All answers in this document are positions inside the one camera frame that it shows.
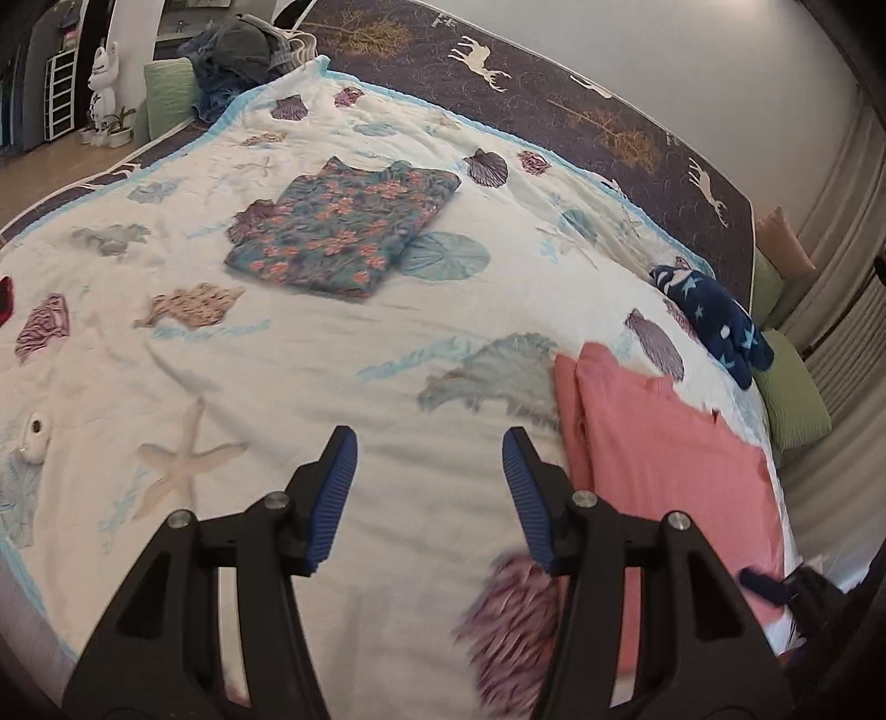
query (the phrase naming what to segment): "pink garment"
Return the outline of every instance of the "pink garment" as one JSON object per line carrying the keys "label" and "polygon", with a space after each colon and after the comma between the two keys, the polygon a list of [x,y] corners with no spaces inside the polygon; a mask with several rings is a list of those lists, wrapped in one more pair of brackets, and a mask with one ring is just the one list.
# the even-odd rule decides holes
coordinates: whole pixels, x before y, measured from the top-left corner
{"label": "pink garment", "polygon": [[[620,513],[661,520],[688,513],[732,576],[747,566],[784,577],[784,546],[766,455],[719,413],[683,403],[670,377],[620,367],[588,342],[579,360],[557,356],[557,401],[570,475]],[[625,579],[619,672],[634,672],[640,637],[640,572]],[[745,593],[761,624],[783,609]]]}

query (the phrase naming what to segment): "beige curtain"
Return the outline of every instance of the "beige curtain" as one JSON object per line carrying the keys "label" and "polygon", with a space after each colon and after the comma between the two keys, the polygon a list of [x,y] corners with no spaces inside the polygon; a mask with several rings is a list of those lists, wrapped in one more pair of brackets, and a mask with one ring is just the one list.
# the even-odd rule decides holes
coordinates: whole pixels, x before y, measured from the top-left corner
{"label": "beige curtain", "polygon": [[[828,184],[797,236],[816,272],[779,301],[773,325],[798,349],[821,338],[870,278],[886,236],[886,132],[859,95]],[[780,469],[800,552],[837,582],[886,536],[886,288],[876,278],[806,361],[834,429]]]}

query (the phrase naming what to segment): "green pillow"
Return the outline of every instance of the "green pillow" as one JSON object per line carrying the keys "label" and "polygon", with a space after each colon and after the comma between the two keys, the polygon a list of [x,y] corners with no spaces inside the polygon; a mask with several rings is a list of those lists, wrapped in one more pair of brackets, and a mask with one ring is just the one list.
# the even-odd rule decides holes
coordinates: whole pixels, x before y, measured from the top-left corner
{"label": "green pillow", "polygon": [[767,330],[763,337],[775,360],[766,372],[754,371],[754,380],[766,403],[773,444],[783,452],[820,440],[831,422],[812,375],[784,335]]}
{"label": "green pillow", "polygon": [[187,58],[149,62],[144,66],[144,86],[148,91],[151,140],[194,116],[200,88]]}
{"label": "green pillow", "polygon": [[784,280],[778,270],[763,253],[754,248],[754,285],[750,291],[750,319],[754,321],[754,325],[763,327],[781,297],[782,290]]}

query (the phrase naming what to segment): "metal screw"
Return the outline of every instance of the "metal screw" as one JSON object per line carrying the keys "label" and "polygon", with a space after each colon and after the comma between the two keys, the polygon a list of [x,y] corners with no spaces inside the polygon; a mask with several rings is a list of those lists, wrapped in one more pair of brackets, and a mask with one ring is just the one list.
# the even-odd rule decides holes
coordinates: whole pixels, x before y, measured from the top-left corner
{"label": "metal screw", "polygon": [[597,495],[590,490],[576,490],[572,493],[572,502],[578,507],[594,507],[597,504]]}
{"label": "metal screw", "polygon": [[269,492],[265,496],[265,507],[269,510],[282,510],[289,504],[289,496],[282,490]]}
{"label": "metal screw", "polygon": [[692,520],[688,515],[677,510],[667,516],[667,524],[675,530],[688,530],[692,525]]}
{"label": "metal screw", "polygon": [[173,530],[187,528],[190,525],[190,513],[187,510],[176,510],[167,518],[167,525]]}

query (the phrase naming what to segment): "gold tree print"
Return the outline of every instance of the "gold tree print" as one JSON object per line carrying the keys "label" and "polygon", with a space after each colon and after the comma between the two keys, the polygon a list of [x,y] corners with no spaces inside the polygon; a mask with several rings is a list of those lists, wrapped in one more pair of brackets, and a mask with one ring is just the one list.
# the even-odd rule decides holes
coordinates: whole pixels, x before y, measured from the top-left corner
{"label": "gold tree print", "polygon": [[579,111],[556,100],[548,99],[548,102],[569,114],[572,127],[578,127],[582,122],[593,125],[599,132],[598,139],[603,146],[628,167],[639,165],[648,173],[658,169],[662,154],[655,140],[642,130],[625,128],[618,113],[596,108]]}
{"label": "gold tree print", "polygon": [[367,22],[366,12],[355,10],[350,5],[341,12],[338,20],[323,20],[303,22],[301,26],[326,30],[333,48],[357,55],[390,58],[412,42],[412,33],[407,27],[387,18]]}

